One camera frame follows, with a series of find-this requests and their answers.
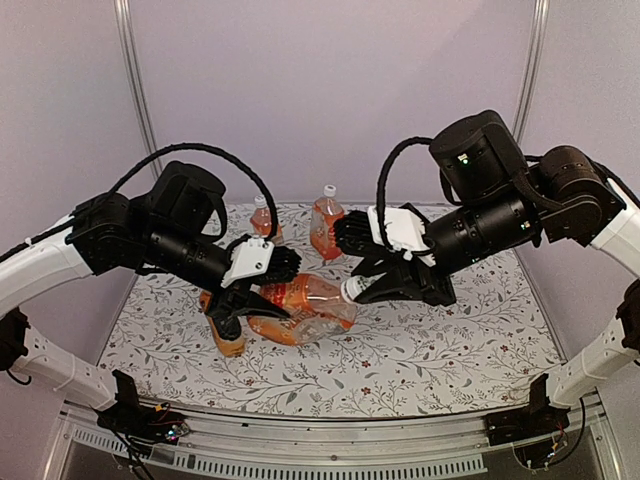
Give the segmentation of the white bottle cap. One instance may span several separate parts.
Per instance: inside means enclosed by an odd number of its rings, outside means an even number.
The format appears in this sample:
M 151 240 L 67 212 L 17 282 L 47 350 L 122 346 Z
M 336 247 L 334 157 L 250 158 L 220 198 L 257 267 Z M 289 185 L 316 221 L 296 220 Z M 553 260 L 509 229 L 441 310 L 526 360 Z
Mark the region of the white bottle cap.
M 370 285 L 372 278 L 361 275 L 350 277 L 340 285 L 342 298 L 351 304 L 356 303 L 356 298 L 362 294 Z

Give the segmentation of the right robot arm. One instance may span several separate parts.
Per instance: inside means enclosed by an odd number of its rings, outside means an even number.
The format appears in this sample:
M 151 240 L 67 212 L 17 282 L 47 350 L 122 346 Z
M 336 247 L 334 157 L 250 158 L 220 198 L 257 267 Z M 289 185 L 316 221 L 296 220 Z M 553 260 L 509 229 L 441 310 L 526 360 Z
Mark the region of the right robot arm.
M 429 150 L 452 211 L 429 220 L 413 205 L 390 208 L 386 184 L 412 146 Z M 359 258 L 355 302 L 411 300 L 449 306 L 455 273 L 524 244 L 569 240 L 639 271 L 639 199 L 608 167 L 561 145 L 541 156 L 522 152 L 493 110 L 462 118 L 432 138 L 393 148 L 377 180 L 374 204 L 335 226 L 341 250 Z

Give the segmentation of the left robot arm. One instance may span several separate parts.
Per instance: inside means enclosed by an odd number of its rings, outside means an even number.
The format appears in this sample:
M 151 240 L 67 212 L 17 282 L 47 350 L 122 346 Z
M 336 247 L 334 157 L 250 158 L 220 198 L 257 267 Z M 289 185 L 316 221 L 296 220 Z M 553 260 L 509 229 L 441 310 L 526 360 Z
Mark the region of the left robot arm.
M 212 215 L 226 221 L 226 187 L 203 168 L 169 163 L 151 190 L 128 199 L 99 195 L 75 208 L 24 249 L 1 260 L 1 368 L 23 371 L 96 411 L 108 410 L 128 434 L 148 426 L 148 412 L 126 393 L 133 382 L 98 368 L 51 343 L 29 324 L 20 306 L 68 283 L 118 269 L 166 273 L 210 295 L 204 311 L 222 338 L 238 330 L 239 316 L 286 312 L 255 287 L 288 282 L 301 259 L 269 237 L 244 235 L 221 247 L 221 233 L 205 233 Z

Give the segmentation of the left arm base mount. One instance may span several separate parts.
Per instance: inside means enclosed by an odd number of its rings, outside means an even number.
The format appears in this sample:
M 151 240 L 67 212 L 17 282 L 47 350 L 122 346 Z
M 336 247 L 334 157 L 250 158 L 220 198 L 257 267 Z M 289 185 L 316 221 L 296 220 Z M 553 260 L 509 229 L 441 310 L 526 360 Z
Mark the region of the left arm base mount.
M 116 384 L 115 403 L 96 410 L 99 426 L 151 444 L 176 444 L 190 433 L 186 417 L 174 411 L 169 402 L 142 405 L 133 378 L 120 370 L 114 370 L 112 375 Z

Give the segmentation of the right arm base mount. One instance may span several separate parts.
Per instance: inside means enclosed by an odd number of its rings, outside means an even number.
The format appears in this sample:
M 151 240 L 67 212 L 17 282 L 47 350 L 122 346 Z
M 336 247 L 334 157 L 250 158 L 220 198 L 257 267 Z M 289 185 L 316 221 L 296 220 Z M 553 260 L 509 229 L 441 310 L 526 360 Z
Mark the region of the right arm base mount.
M 525 406 L 483 417 L 490 446 L 551 434 L 569 426 L 570 409 L 551 406 L 546 391 L 548 378 L 544 373 L 531 383 Z

